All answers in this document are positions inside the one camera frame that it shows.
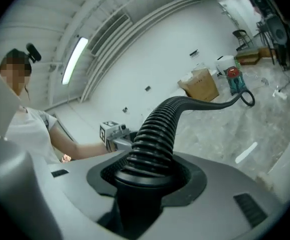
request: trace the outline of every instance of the gray floor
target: gray floor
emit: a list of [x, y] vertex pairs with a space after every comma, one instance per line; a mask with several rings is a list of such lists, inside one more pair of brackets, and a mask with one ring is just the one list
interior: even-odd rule
[[[255, 106], [248, 107], [239, 100], [223, 110], [183, 113], [174, 150], [231, 165], [261, 182], [259, 179], [266, 177], [290, 142], [290, 85], [282, 90], [286, 100], [272, 96], [277, 86], [287, 83], [287, 77], [270, 59], [261, 59], [257, 65], [243, 66], [241, 70], [255, 96]], [[216, 85], [219, 96], [213, 102], [232, 99], [226, 78], [220, 77]], [[236, 163], [235, 158], [254, 142], [257, 147]]]

